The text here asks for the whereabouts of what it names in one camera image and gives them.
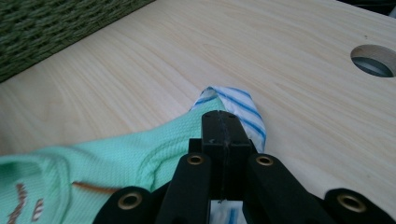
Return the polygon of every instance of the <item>woven mat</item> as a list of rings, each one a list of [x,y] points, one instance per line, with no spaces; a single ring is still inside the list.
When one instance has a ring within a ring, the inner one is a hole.
[[[152,1],[1,1],[0,82]]]

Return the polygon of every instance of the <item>white striped fabric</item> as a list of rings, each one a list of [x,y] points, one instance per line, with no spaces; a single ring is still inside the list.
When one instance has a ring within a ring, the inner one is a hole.
[[[247,91],[232,87],[210,86],[201,93],[191,110],[217,97],[223,102],[228,112],[235,114],[241,120],[247,137],[251,139],[256,149],[263,153],[266,138],[264,123]]]

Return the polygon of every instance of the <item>blue striped cloth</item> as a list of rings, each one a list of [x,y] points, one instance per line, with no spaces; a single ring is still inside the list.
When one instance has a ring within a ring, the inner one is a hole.
[[[217,97],[223,102],[228,112],[235,114],[241,120],[247,137],[251,139],[256,149],[263,153],[266,138],[264,123],[247,91],[233,87],[210,86],[201,93],[191,110]]]
[[[250,94],[247,91],[232,87],[211,86],[206,88],[191,110],[197,106],[219,97],[228,112],[235,114],[242,123],[256,149],[264,152],[266,131],[262,116],[254,105]],[[242,202],[219,203],[212,201],[210,211],[210,223],[212,224],[245,224],[242,212]]]

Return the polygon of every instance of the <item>wood grain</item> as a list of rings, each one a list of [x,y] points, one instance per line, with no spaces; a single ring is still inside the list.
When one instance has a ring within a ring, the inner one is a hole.
[[[354,189],[396,218],[396,78],[352,63],[366,44],[396,50],[396,20],[330,0],[156,1],[0,84],[0,153],[144,131],[234,86],[308,191]]]

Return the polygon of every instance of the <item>green cloth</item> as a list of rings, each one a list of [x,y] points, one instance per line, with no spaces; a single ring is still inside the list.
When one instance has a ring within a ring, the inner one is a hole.
[[[225,110],[219,98],[147,132],[0,157],[0,222],[92,223],[110,194],[74,181],[157,189],[172,178],[189,139],[201,137],[201,116],[211,110]]]

